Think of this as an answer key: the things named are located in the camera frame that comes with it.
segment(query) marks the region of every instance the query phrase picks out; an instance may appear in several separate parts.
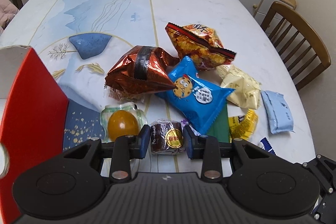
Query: red zipper strip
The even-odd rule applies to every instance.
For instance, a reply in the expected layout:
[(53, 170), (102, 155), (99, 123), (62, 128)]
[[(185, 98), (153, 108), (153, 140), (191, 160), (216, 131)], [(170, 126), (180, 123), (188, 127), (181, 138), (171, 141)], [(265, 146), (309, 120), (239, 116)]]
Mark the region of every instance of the red zipper strip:
[(205, 39), (203, 39), (201, 37), (198, 37), (194, 33), (190, 32), (188, 30), (185, 30), (178, 25), (175, 25), (174, 23), (169, 22), (166, 26), (166, 29), (167, 28), (173, 29), (173, 30), (181, 33), (182, 35), (185, 35), (186, 37), (191, 39), (193, 42), (197, 42), (197, 43), (201, 44), (202, 46), (207, 47), (210, 50), (210, 52), (212, 52), (212, 53), (222, 54), (222, 55), (224, 55), (225, 57), (228, 57), (231, 60), (235, 59), (235, 56), (236, 56), (235, 52), (230, 51), (230, 50), (225, 49), (225, 48), (212, 47), (208, 44), (208, 42)]

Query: yellow snack bag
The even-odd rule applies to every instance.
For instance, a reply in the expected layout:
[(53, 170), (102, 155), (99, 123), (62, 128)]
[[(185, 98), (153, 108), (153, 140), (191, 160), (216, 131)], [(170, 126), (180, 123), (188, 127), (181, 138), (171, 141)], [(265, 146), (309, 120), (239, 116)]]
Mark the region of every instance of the yellow snack bag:
[(252, 109), (249, 109), (244, 116), (229, 117), (231, 139), (242, 138), (248, 140), (254, 133), (257, 123), (258, 115)]
[(256, 80), (234, 65), (221, 65), (216, 70), (223, 79), (220, 87), (235, 89), (228, 101), (241, 108), (258, 109), (261, 90)]

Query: wooden chair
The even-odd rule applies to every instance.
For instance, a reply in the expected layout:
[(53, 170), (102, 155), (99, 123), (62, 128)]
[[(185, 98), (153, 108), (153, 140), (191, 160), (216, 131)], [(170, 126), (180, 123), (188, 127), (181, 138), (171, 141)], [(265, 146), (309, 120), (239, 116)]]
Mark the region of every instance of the wooden chair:
[[(310, 83), (313, 79), (315, 79), (318, 75), (320, 75), (324, 70), (326, 70), (330, 64), (330, 56), (328, 50), (326, 49), (324, 43), (318, 34), (313, 30), (312, 27), (294, 10), (290, 9), (284, 4), (279, 2), (273, 2), (271, 8), (269, 9), (267, 15), (265, 16), (263, 22), (261, 23), (261, 28), (263, 31), (269, 27), (273, 17), (275, 14), (280, 14), (283, 19), (278, 23), (278, 25), (274, 28), (274, 30), (269, 35), (269, 40), (272, 41), (274, 47), (277, 47), (280, 42), (285, 38), (292, 27), (296, 28), (295, 34), (283, 45), (283, 47), (278, 51), (281, 56), (286, 49), (292, 44), (295, 38), (300, 33), (303, 36), (303, 40), (299, 42), (293, 50), (288, 53), (288, 55), (282, 58), (283, 62), (286, 64), (293, 55), (299, 50), (299, 48), (307, 41), (310, 45), (291, 63), (287, 69), (290, 72), (303, 58), (307, 55), (310, 49), (315, 51), (315, 54), (307, 60), (295, 73), (292, 74), (292, 79), (294, 80), (298, 77), (314, 60), (316, 57), (320, 59), (319, 65), (314, 68), (306, 77), (304, 77), (300, 82), (298, 82), (295, 86), (297, 90), (302, 89), (305, 85)], [(280, 27), (283, 25), (284, 21), (287, 20), (289, 22), (288, 27), (280, 34), (278, 31)]]

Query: blue cookie package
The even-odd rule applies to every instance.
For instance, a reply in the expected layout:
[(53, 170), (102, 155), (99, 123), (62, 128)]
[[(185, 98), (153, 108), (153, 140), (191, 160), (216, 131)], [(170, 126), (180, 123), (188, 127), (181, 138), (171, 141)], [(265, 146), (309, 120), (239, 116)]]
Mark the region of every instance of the blue cookie package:
[(266, 108), (271, 133), (293, 131), (293, 117), (283, 94), (262, 90), (261, 96)]
[(200, 134), (206, 134), (234, 89), (221, 88), (200, 79), (189, 56), (181, 60), (169, 78), (176, 88), (156, 95), (182, 111)]

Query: orange snack bag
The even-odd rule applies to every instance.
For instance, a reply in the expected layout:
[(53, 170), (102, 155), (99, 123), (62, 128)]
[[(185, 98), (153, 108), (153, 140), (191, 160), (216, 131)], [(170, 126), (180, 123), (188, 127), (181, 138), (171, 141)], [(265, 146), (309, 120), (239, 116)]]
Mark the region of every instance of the orange snack bag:
[(216, 31), (200, 24), (184, 27), (168, 23), (167, 34), (178, 56), (188, 55), (198, 70), (210, 70), (220, 65), (230, 64), (236, 53), (224, 49)]

